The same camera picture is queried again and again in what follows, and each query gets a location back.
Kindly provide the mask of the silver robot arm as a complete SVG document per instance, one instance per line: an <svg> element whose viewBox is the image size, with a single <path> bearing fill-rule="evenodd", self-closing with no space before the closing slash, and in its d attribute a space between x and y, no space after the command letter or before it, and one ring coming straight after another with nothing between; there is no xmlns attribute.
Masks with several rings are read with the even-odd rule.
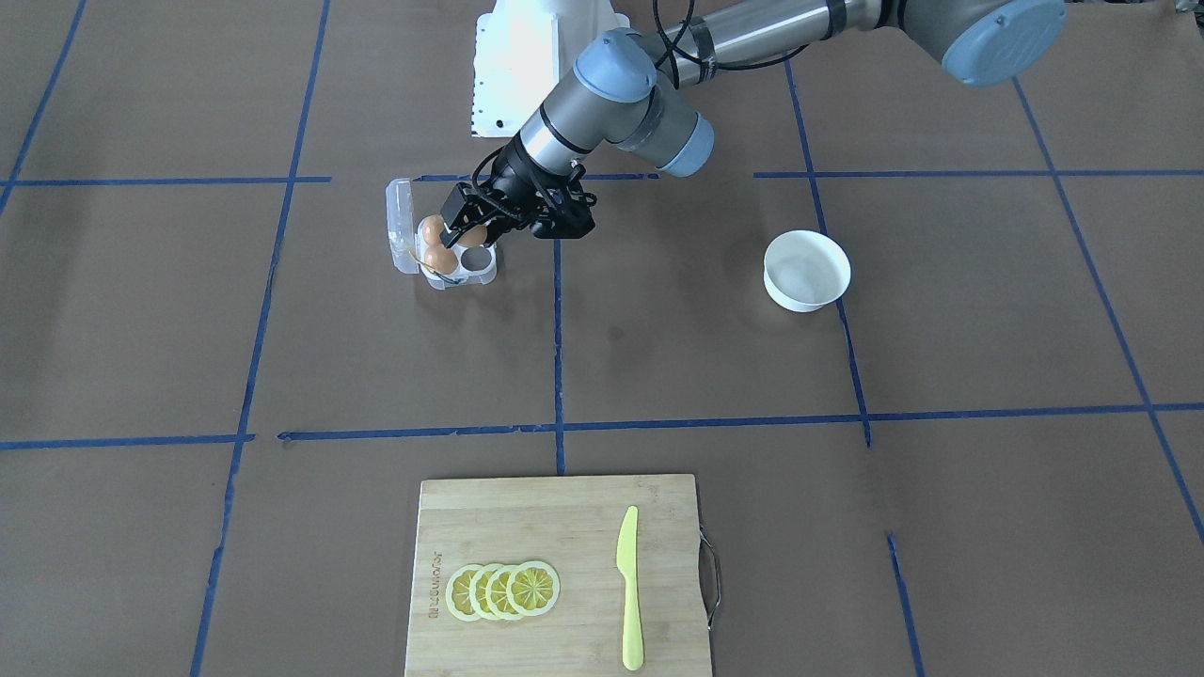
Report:
<svg viewBox="0 0 1204 677"><path fill-rule="evenodd" d="M963 86L998 86L1044 55L1066 27L1062 1L740 1L710 13L687 8L651 34L610 27L565 53L557 27L547 45L479 27L477 76L488 102L506 104L507 143L447 198L445 248L492 245L513 230L580 239L594 230L584 161L603 143L659 172L687 177L706 165L714 130L681 99L718 73L786 63L850 30L903 33Z"/></svg>

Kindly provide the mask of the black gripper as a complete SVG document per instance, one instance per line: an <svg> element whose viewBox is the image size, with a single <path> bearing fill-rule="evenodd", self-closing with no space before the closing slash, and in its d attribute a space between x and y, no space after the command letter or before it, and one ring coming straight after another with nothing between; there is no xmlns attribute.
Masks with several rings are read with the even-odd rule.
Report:
<svg viewBox="0 0 1204 677"><path fill-rule="evenodd" d="M459 181L439 214L445 220L443 247L453 249L466 228L485 226L486 245L515 230L542 240L576 240L596 226L596 196L584 189L585 166L569 160L566 175L541 167L512 140L482 159L467 181Z"/></svg>

